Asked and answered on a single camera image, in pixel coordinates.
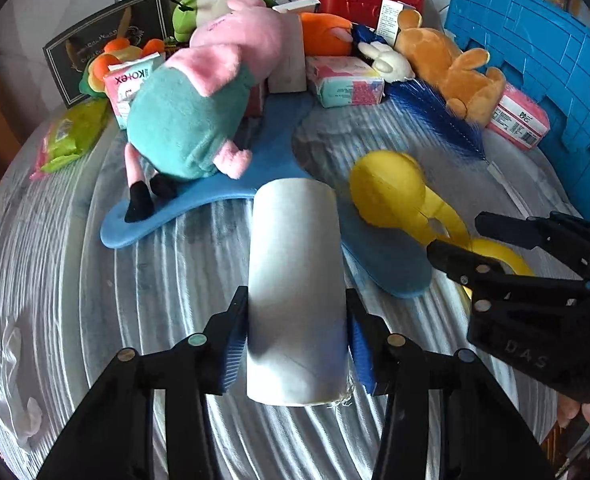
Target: white box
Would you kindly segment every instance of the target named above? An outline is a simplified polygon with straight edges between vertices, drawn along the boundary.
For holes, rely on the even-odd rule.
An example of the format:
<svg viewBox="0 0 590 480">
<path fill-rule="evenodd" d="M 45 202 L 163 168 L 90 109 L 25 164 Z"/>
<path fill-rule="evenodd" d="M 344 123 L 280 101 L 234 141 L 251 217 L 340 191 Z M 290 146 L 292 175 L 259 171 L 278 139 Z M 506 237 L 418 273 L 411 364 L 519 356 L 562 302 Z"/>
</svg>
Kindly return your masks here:
<svg viewBox="0 0 590 480">
<path fill-rule="evenodd" d="M 283 15 L 286 29 L 283 59 L 268 76 L 268 91 L 271 94 L 306 91 L 306 60 L 304 57 L 304 35 L 298 14 L 287 12 Z"/>
<path fill-rule="evenodd" d="M 317 12 L 320 3 L 319 0 L 293 0 L 287 4 L 274 6 L 273 10 L 281 13 L 293 12 L 295 14 L 301 12 Z"/>
</svg>

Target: cardboard tube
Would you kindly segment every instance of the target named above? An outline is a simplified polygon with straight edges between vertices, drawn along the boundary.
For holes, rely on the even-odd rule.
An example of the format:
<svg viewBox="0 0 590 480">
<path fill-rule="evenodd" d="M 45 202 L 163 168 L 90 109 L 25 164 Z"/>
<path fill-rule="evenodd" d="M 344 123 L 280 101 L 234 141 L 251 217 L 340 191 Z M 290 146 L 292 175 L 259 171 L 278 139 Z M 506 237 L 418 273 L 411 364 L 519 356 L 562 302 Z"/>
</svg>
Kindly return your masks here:
<svg viewBox="0 0 590 480">
<path fill-rule="evenodd" d="M 246 393 L 275 406 L 347 391 L 344 264 L 337 204 L 305 178 L 262 186 L 253 204 Z"/>
</svg>

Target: sanitary pad package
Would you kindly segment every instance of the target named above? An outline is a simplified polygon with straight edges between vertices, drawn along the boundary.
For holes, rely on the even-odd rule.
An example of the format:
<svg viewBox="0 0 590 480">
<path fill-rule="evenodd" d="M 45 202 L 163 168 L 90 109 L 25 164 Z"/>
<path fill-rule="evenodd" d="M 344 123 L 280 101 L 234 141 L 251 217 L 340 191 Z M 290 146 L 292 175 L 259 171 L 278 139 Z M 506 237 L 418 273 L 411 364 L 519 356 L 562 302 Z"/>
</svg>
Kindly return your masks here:
<svg viewBox="0 0 590 480">
<path fill-rule="evenodd" d="M 131 111 L 131 102 L 142 83 L 164 62 L 159 53 L 128 61 L 119 65 L 110 65 L 110 72 L 104 76 L 106 95 L 111 101 L 117 123 L 122 130 L 126 129 L 126 121 Z"/>
<path fill-rule="evenodd" d="M 356 57 L 308 56 L 306 76 L 324 108 L 376 105 L 384 93 L 379 73 Z"/>
</svg>

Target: green wet wipes pack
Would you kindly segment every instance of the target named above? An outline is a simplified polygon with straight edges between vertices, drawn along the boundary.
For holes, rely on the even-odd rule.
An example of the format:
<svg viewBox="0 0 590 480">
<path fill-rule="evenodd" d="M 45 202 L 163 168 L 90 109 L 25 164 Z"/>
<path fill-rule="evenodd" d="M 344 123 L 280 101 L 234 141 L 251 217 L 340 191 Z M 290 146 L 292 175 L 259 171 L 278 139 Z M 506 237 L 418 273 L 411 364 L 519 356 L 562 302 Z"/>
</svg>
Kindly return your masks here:
<svg viewBox="0 0 590 480">
<path fill-rule="evenodd" d="M 104 131 L 109 110 L 108 99 L 89 99 L 67 110 L 44 137 L 31 179 L 53 173 L 88 152 Z"/>
</svg>

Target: brown bear plush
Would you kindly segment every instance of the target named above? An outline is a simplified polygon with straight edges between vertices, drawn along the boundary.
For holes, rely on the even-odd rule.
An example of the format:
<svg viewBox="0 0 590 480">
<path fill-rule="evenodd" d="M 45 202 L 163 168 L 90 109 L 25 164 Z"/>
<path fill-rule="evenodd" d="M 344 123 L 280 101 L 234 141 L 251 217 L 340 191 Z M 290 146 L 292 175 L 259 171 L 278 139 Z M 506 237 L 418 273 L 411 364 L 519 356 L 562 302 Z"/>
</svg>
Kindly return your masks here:
<svg viewBox="0 0 590 480">
<path fill-rule="evenodd" d="M 501 70 L 477 72 L 490 59 L 483 48 L 462 52 L 444 33 L 422 27 L 416 10 L 400 12 L 400 32 L 395 50 L 409 60 L 418 77 L 437 88 L 453 113 L 470 122 L 486 126 L 501 99 L 506 78 Z"/>
</svg>

